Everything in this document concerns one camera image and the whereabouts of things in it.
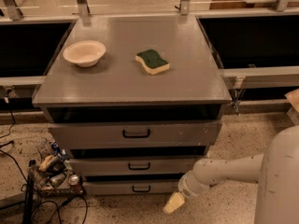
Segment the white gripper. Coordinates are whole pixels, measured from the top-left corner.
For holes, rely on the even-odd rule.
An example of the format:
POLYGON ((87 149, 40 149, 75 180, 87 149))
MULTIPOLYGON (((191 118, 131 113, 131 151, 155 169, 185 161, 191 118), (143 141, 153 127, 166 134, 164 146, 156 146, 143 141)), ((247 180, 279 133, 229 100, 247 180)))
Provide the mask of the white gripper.
POLYGON ((202 192, 209 190, 209 185, 200 183, 193 173, 189 171, 178 182, 178 191, 174 192, 167 203, 165 204, 163 211, 166 214, 172 214, 185 204, 186 199, 195 199, 202 192))

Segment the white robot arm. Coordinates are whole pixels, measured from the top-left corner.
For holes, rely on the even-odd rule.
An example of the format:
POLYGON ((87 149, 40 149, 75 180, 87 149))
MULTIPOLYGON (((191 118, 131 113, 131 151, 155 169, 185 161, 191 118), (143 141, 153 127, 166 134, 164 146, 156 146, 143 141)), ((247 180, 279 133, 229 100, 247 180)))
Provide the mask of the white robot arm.
POLYGON ((197 161, 179 180, 164 212, 173 213, 188 199, 225 181, 258 185, 255 224, 299 224, 299 126, 278 133, 262 154, 197 161))

